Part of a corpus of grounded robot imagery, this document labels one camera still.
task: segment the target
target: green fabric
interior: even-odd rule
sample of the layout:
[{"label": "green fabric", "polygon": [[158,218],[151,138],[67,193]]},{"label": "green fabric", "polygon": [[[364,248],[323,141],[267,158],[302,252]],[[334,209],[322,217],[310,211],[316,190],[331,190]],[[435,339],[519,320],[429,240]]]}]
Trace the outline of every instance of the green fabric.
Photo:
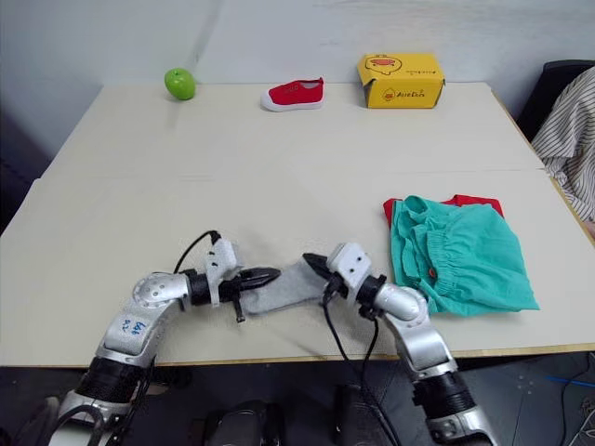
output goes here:
[{"label": "green fabric", "polygon": [[519,241],[489,204],[409,196],[393,206],[390,238],[396,282],[424,291],[430,312],[539,309]]}]

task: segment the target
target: red cloth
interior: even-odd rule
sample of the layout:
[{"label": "red cloth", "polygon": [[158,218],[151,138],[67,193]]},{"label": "red cloth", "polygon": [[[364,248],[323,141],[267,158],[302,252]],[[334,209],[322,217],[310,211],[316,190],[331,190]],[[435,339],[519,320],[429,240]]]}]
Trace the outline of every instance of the red cloth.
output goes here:
[{"label": "red cloth", "polygon": [[[386,202],[382,204],[384,207],[384,215],[387,217],[387,221],[389,222],[389,226],[392,224],[392,206],[394,202],[400,201],[400,198],[390,198]],[[471,197],[469,195],[455,195],[453,198],[446,202],[441,202],[442,204],[452,204],[454,206],[467,206],[468,204],[489,204],[494,208],[496,212],[498,212],[503,218],[504,213],[502,212],[502,207],[500,206],[500,202],[495,198],[482,198],[482,197]]]}]

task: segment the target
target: table edge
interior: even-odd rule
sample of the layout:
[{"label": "table edge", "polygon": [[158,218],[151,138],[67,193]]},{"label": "table edge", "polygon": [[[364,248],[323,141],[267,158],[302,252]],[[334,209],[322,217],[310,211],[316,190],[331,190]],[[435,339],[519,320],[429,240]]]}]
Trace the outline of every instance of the table edge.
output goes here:
[{"label": "table edge", "polygon": [[[515,348],[490,348],[475,350],[455,350],[455,359],[467,358],[494,358],[499,356],[526,356],[526,355],[547,355],[553,353],[571,353],[577,351],[595,350],[595,342],[584,344],[565,344],[559,346],[543,347],[515,347]],[[362,360],[365,355],[350,355],[352,360]],[[263,363],[284,363],[284,362],[316,362],[316,361],[342,361],[339,355],[321,356],[296,356],[287,358],[253,358],[244,360],[215,360],[215,361],[180,361],[180,362],[158,362],[160,367],[179,367],[193,365],[234,365],[234,364],[263,364]],[[371,360],[394,361],[398,355],[372,355]],[[22,367],[22,368],[47,368],[47,369],[86,369],[87,365],[0,365],[0,367]]]}]

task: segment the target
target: red sneaker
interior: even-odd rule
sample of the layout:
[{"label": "red sneaker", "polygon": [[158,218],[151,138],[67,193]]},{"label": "red sneaker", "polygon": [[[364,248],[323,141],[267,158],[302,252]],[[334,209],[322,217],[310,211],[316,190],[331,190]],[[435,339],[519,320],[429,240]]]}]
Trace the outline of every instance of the red sneaker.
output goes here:
[{"label": "red sneaker", "polygon": [[320,109],[324,102],[323,86],[322,77],[313,81],[290,82],[265,91],[260,103],[273,112]]}]

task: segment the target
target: yellow box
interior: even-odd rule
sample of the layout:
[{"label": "yellow box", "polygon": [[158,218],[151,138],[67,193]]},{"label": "yellow box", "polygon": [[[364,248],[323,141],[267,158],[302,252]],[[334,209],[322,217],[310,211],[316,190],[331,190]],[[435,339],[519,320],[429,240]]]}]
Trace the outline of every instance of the yellow box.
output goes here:
[{"label": "yellow box", "polygon": [[431,109],[444,85],[433,54],[366,54],[357,71],[371,109]]}]

